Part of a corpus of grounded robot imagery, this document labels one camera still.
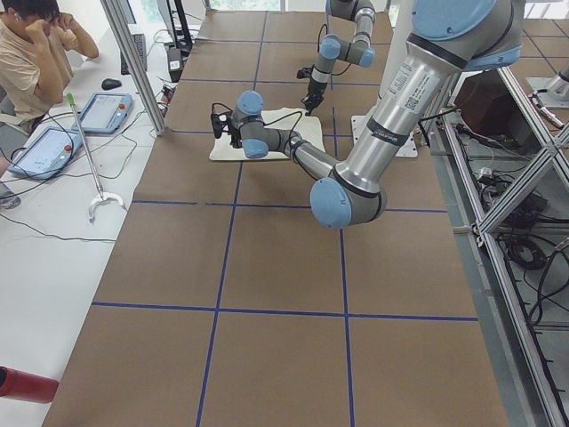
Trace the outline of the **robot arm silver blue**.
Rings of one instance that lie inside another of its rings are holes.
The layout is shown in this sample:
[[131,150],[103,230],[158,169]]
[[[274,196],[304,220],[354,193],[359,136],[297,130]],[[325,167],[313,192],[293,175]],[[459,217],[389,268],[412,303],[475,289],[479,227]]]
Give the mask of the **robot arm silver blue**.
[[353,22],[355,31],[351,41],[341,40],[335,34],[327,34],[319,43],[315,63],[297,72],[299,79],[309,80],[308,92],[301,99],[307,116],[324,100],[337,60],[369,68],[375,57],[371,42],[376,11],[371,1],[332,0],[326,2],[325,10],[329,16]]
[[232,146],[249,158],[279,152],[310,174],[311,210],[323,226],[371,222],[386,205],[382,174],[445,80],[517,61],[524,10],[521,1],[414,2],[406,56],[345,160],[327,155],[295,130],[269,127],[261,115],[264,101],[252,90],[242,93],[233,109],[212,113],[212,129],[216,136],[229,135]]

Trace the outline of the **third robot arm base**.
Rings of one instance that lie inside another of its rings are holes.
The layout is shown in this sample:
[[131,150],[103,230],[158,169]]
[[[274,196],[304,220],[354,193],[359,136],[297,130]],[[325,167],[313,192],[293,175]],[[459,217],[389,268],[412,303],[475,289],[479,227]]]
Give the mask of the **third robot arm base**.
[[526,81],[533,89],[540,107],[568,108],[568,64],[554,77],[528,77]]

